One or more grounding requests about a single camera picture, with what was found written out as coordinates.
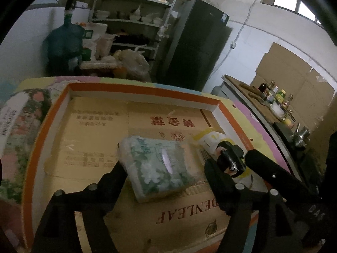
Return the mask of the orange-rimmed cardboard tray box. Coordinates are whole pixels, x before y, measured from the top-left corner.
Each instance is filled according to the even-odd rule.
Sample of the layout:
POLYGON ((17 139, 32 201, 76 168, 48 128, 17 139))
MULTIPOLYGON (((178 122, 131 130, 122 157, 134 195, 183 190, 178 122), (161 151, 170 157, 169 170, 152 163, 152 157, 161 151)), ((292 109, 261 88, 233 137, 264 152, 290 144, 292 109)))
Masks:
POLYGON ((35 141, 22 194, 32 247, 56 190, 82 191, 117 163, 127 172, 105 217, 119 252, 215 252, 229 223, 204 174, 205 138, 278 153, 239 103, 145 83, 70 83, 35 141))

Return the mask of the wooden counter top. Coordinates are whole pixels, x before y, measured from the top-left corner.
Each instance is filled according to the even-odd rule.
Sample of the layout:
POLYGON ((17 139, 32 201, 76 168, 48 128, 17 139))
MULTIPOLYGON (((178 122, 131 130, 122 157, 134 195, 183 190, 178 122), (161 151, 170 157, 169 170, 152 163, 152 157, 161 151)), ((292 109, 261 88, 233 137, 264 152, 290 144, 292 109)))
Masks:
POLYGON ((296 119, 285 110, 286 116, 281 118, 271 110, 271 104, 262 98, 261 92, 253 86, 249 86, 231 76, 222 77, 222 92, 230 99, 237 99, 248 107, 257 117, 263 117, 270 125, 285 122, 286 118, 291 119, 292 123, 296 119))

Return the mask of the yellow white doll toy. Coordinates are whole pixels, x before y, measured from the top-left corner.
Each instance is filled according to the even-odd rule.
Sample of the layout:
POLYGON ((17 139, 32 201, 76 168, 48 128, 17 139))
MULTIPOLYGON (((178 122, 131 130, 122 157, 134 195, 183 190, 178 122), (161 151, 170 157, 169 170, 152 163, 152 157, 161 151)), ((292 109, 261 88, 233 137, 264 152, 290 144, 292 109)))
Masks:
POLYGON ((227 135, 208 128, 193 135, 192 139, 203 166, 209 162, 216 166, 216 172, 228 174, 235 182, 253 185, 253 172, 245 164, 244 151, 227 135))

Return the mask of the plastic bag on floor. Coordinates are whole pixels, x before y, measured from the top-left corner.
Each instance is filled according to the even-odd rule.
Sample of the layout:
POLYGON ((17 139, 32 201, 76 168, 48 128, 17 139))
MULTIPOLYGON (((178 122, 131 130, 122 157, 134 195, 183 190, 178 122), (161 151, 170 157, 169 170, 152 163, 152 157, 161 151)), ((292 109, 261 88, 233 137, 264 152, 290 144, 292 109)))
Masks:
POLYGON ((150 71, 150 65, 143 56, 144 51, 139 50, 142 47, 146 45, 136 46, 133 50, 117 50, 113 54, 119 64, 126 68, 127 75, 140 81, 144 81, 150 71))

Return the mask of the green floral tissue pack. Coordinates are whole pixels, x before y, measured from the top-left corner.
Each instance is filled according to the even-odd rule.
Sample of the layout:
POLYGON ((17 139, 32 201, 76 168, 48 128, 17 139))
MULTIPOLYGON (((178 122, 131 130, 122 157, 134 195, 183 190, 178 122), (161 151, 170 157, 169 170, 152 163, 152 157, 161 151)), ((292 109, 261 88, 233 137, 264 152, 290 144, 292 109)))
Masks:
POLYGON ((130 136, 118 143, 118 155, 139 203, 180 193, 201 179, 201 162, 188 142, 130 136))

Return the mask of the metal storage shelf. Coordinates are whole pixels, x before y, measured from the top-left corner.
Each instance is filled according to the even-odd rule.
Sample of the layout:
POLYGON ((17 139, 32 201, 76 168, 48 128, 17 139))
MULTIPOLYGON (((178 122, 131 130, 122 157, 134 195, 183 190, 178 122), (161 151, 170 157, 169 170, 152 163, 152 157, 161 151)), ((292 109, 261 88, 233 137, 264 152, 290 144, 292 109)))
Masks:
POLYGON ((106 32, 115 36, 110 53, 137 49, 154 67, 176 1, 92 0, 89 20, 105 23, 106 32))

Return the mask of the black refrigerator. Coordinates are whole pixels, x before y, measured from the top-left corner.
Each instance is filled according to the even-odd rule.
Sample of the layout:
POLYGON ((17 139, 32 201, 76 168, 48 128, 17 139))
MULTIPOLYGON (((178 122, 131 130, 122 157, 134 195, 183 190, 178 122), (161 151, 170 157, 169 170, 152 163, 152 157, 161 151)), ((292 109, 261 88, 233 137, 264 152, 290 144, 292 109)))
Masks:
POLYGON ((231 33, 230 16, 202 0, 184 3, 178 15, 160 82, 201 91, 231 33))

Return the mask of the blue water jug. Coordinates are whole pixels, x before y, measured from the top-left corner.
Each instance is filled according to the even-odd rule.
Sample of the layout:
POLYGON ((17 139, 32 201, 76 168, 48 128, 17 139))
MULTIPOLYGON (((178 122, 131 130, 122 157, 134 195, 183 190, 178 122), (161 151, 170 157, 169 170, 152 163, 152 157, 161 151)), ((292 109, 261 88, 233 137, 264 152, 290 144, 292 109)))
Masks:
POLYGON ((84 28, 71 22, 76 0, 67 0, 63 25, 46 38, 46 74, 50 77, 73 75, 80 69, 84 28))

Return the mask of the white bowl on counter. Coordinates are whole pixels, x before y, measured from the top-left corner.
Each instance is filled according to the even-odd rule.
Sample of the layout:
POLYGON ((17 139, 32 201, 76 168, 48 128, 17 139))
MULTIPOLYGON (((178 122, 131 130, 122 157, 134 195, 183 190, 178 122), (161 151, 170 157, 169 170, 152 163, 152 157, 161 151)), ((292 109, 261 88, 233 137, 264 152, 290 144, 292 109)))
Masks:
POLYGON ((269 104, 270 110, 272 112, 272 114, 279 119, 280 121, 282 119, 285 119, 286 116, 286 112, 284 111, 284 109, 282 107, 280 107, 277 103, 273 102, 269 104))

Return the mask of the floral wet wipes pack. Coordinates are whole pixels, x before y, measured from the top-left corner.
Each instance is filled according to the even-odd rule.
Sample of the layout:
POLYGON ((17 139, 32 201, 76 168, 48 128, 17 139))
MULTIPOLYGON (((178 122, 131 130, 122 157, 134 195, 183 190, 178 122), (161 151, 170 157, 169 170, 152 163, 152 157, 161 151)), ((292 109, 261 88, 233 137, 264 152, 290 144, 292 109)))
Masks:
POLYGON ((1 108, 1 198, 22 201, 27 165, 51 96, 47 89, 18 92, 1 108))

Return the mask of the cardboard sheet on wall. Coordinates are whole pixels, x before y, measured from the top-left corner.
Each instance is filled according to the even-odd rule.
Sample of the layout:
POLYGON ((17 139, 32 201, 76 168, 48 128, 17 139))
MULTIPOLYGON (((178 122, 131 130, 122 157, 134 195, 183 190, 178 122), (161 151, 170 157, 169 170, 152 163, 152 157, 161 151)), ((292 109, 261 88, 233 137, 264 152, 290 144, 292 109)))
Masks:
POLYGON ((275 82, 279 90, 293 96, 289 109, 312 135, 329 137, 336 132, 336 109, 332 104, 336 89, 302 58, 274 42, 250 84, 259 87, 263 82, 275 82))

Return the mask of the metal kettle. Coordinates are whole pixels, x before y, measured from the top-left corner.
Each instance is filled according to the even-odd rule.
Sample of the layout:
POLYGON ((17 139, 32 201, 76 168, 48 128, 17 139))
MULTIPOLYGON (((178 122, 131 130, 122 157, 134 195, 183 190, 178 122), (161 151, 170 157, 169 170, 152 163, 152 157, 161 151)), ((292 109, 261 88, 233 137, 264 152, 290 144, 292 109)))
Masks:
POLYGON ((296 147, 306 147, 307 142, 310 140, 309 136, 310 130, 298 123, 295 132, 291 136, 291 141, 296 147))

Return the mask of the colourful play mat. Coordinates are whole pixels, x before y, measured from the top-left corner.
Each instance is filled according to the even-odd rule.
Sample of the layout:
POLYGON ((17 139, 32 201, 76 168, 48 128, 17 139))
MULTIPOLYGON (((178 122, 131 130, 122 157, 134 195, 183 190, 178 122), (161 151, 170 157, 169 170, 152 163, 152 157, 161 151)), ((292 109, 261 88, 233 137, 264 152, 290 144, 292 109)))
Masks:
POLYGON ((203 160, 194 138, 208 130, 261 151, 281 167, 286 161, 272 138, 247 107, 211 94, 178 87, 113 78, 55 77, 23 81, 21 90, 51 94, 52 106, 35 132, 28 163, 5 155, 5 178, 23 172, 14 200, 1 197, 1 226, 14 241, 31 247, 38 222, 55 190, 77 192, 109 172, 118 160, 118 143, 128 136, 179 142, 193 186, 170 197, 138 203, 130 182, 106 223, 121 252, 213 251, 229 217, 217 206, 202 173, 203 160))

